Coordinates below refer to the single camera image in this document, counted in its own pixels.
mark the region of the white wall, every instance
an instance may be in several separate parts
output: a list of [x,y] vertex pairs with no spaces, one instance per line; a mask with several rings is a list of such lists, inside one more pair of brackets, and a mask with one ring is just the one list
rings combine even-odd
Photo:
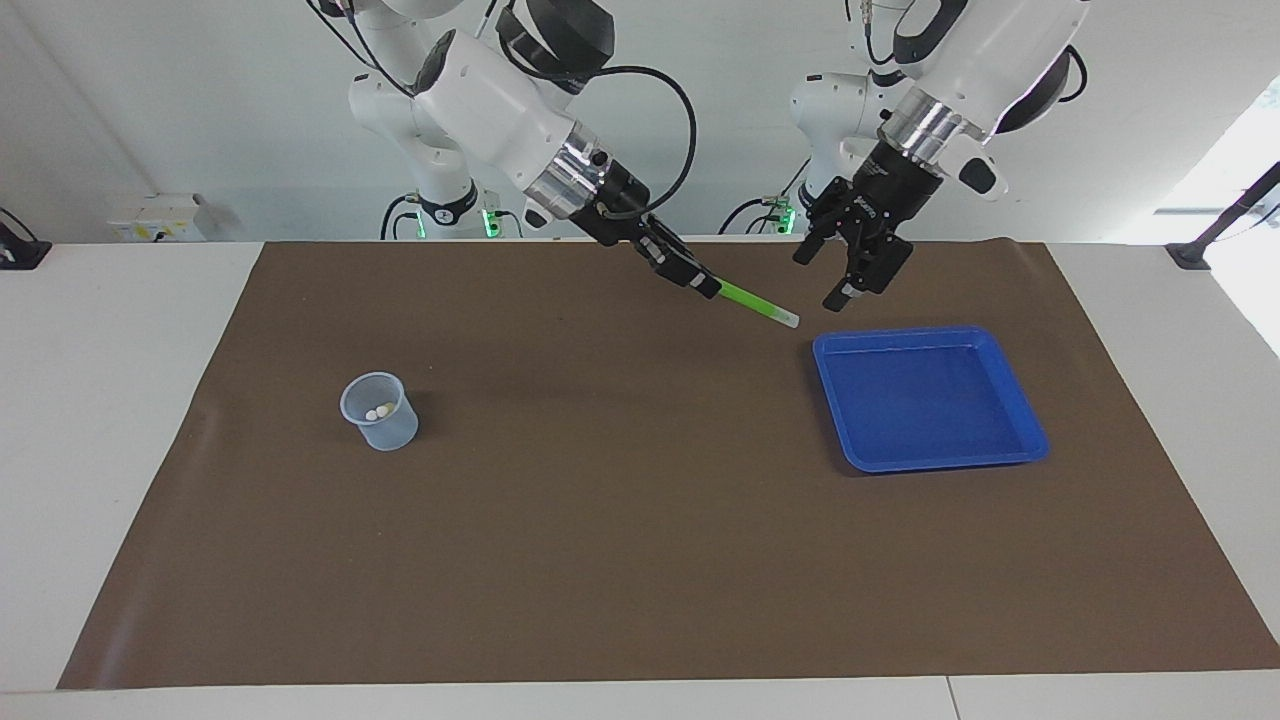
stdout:
[[[714,232],[741,200],[781,188],[806,152],[787,115],[792,85],[855,69],[837,0],[603,4],[617,59],[669,72],[698,105],[698,165],[663,211],[685,233]],[[470,29],[484,5],[434,27]],[[1105,237],[1153,209],[1280,74],[1275,0],[1094,5],[1078,40],[1089,94],[992,142],[1010,197],[988,206],[946,188],[908,234]],[[347,83],[362,68],[302,0],[0,0],[5,35],[15,12],[63,72],[0,46],[0,202],[52,240],[108,240],[109,193],[147,184],[202,193],[247,240],[369,237],[410,188],[394,150],[349,117]],[[42,92],[51,74],[67,81]],[[68,111],[76,97],[96,131]],[[575,109],[657,191],[678,169],[685,120],[660,85],[603,78]],[[515,204],[492,172],[477,177]]]

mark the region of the green light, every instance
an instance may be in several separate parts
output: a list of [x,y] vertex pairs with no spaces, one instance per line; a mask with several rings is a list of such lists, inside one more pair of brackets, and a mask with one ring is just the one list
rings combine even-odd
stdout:
[[782,215],[782,222],[778,223],[778,232],[791,234],[794,229],[796,229],[796,211],[795,208],[787,208],[786,214]]
[[484,229],[490,240],[502,236],[502,220],[497,213],[492,210],[484,211]]

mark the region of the black cable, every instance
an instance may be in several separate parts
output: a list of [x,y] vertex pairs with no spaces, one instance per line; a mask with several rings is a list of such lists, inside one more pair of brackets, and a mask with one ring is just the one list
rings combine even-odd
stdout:
[[742,234],[751,234],[751,228],[755,227],[755,223],[760,223],[760,231],[756,234],[764,234],[764,229],[769,227],[769,220],[777,220],[777,218],[773,215],[765,215],[751,220],[751,224],[746,225],[746,232]]
[[1222,242],[1224,240],[1234,240],[1236,237],[1240,237],[1244,233],[1248,233],[1251,231],[1256,231],[1260,227],[1262,227],[1267,220],[1270,220],[1271,218],[1274,218],[1277,211],[1280,211],[1280,205],[1276,205],[1275,208],[1272,208],[1271,210],[1268,210],[1266,215],[1262,215],[1262,219],[1260,219],[1258,222],[1253,223],[1252,225],[1244,228],[1243,231],[1240,231],[1240,232],[1238,232],[1235,234],[1229,234],[1226,237],[1219,238],[1215,242]]
[[809,163],[812,163],[812,161],[813,161],[813,158],[809,158],[809,159],[806,159],[804,161],[803,165],[800,165],[800,169],[796,170],[796,177],[791,178],[791,182],[788,182],[787,186],[782,188],[782,192],[778,193],[780,197],[786,197],[787,195],[791,193],[791,188],[795,187],[796,181],[800,179],[800,176],[803,176],[804,172],[809,169]]
[[387,214],[383,215],[383,232],[378,234],[378,240],[387,240],[387,227],[392,224],[392,217],[396,214],[396,210],[399,209],[399,206],[406,202],[408,202],[408,197],[401,195],[394,201],[392,201],[390,205],[387,206]]
[[870,59],[872,64],[876,67],[887,65],[895,60],[892,53],[888,54],[883,60],[876,56],[876,50],[872,47],[872,23],[863,26],[863,36],[867,38],[867,56]]
[[356,37],[360,40],[360,46],[365,49],[365,54],[369,55],[369,60],[374,64],[374,69],[383,73],[383,77],[387,78],[387,82],[392,83],[392,87],[404,94],[406,97],[413,97],[413,94],[407,87],[397,82],[396,78],[393,78],[392,74],[387,72],[387,68],[384,68],[383,64],[378,61],[378,56],[374,55],[372,49],[369,47],[369,42],[365,41],[365,33],[360,31],[360,23],[356,22],[356,13],[347,10],[347,22],[349,22],[352,29],[356,31]]
[[334,37],[337,37],[343,45],[346,45],[347,50],[351,50],[351,54],[355,55],[357,60],[360,60],[361,65],[365,65],[366,68],[372,70],[378,69],[374,67],[372,63],[361,56],[361,54],[356,50],[356,46],[352,45],[349,40],[347,40],[346,37],[343,37],[340,32],[338,32],[338,28],[334,27],[333,22],[329,19],[329,15],[325,15],[323,12],[320,12],[320,8],[315,4],[315,0],[307,0],[307,6],[311,8],[311,12],[315,13],[317,18],[320,18],[320,20],[324,23],[326,28],[329,28],[329,32],[332,32]]
[[516,232],[520,233],[520,237],[525,237],[525,225],[520,222],[520,215],[512,213],[511,210],[498,210],[494,215],[516,220]]
[[1068,45],[1066,54],[1070,55],[1073,60],[1075,60],[1075,67],[1080,69],[1080,87],[1078,87],[1075,92],[1068,95],[1066,97],[1060,97],[1057,100],[1059,102],[1070,102],[1071,100],[1075,100],[1079,96],[1084,95],[1084,91],[1088,90],[1089,87],[1089,67],[1084,64],[1084,58],[1080,56],[1080,51],[1076,50],[1074,45]]
[[5,210],[4,208],[0,208],[0,214],[4,214],[10,220],[18,223],[18,227],[22,228],[23,231],[26,231],[27,234],[31,236],[32,241],[38,241],[40,240],[38,237],[36,237],[36,233],[31,232],[31,228],[27,227],[27,223],[22,222],[22,219],[18,218],[18,215],[14,215],[13,213],[10,213],[9,210]]
[[732,213],[728,214],[728,219],[724,220],[724,224],[721,225],[719,232],[716,234],[724,234],[726,232],[728,232],[728,227],[733,224],[733,220],[736,220],[739,215],[750,210],[751,208],[755,208],[756,205],[764,205],[764,199],[756,197],[755,200],[748,200],[746,202],[739,205],[737,209],[735,209]]
[[676,96],[680,97],[680,102],[685,106],[685,113],[689,115],[689,151],[685,154],[685,165],[684,168],[680,169],[680,176],[676,177],[676,182],[671,184],[667,192],[658,196],[658,199],[650,202],[648,206],[641,208],[640,210],[631,210],[628,213],[612,213],[605,210],[600,213],[600,215],[607,220],[634,220],[636,218],[653,213],[658,208],[662,208],[663,205],[667,204],[668,200],[671,200],[672,197],[676,196],[677,192],[680,192],[680,188],[684,187],[685,181],[689,179],[689,173],[694,169],[694,156],[698,155],[698,114],[694,111],[694,101],[689,99],[689,94],[685,92],[685,88],[681,87],[678,82],[672,79],[671,76],[663,73],[662,70],[645,68],[643,65],[617,65],[613,68],[600,68],[599,70],[588,70],[581,73],[548,74],[538,72],[525,65],[520,60],[517,60],[515,53],[511,51],[511,47],[506,42],[499,41],[498,45],[502,47],[503,55],[507,56],[507,60],[512,65],[520,68],[520,70],[527,74],[529,77],[544,79],[548,82],[564,82],[573,79],[591,79],[605,76],[636,74],[636,76],[652,77],[654,79],[662,81],[668,87],[671,87],[671,90],[676,92]]
[[485,9],[484,17],[480,19],[480,35],[484,35],[484,29],[489,27],[489,19],[493,18],[494,9],[498,8],[498,0],[489,0],[489,8]]
[[416,219],[417,219],[417,215],[415,215],[413,213],[404,213],[402,215],[398,215],[396,218],[396,222],[392,223],[392,238],[393,240],[399,240],[399,224],[401,224],[401,220],[416,220]]

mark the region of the clear plastic cup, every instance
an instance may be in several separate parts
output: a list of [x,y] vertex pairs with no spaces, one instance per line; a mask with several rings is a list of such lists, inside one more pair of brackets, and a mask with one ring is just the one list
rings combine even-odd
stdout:
[[[385,418],[367,419],[384,405],[392,405]],[[352,380],[342,393],[342,416],[360,428],[374,450],[399,450],[417,434],[417,414],[404,395],[404,383],[390,373],[369,373]]]

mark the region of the black bracket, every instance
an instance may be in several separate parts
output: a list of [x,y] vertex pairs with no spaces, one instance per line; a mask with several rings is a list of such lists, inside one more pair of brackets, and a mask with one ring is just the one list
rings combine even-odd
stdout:
[[49,255],[54,243],[38,240],[27,242],[13,234],[13,231],[4,223],[0,223],[0,247],[8,250],[13,258],[10,260],[0,254],[0,270],[35,270],[44,261],[45,255]]

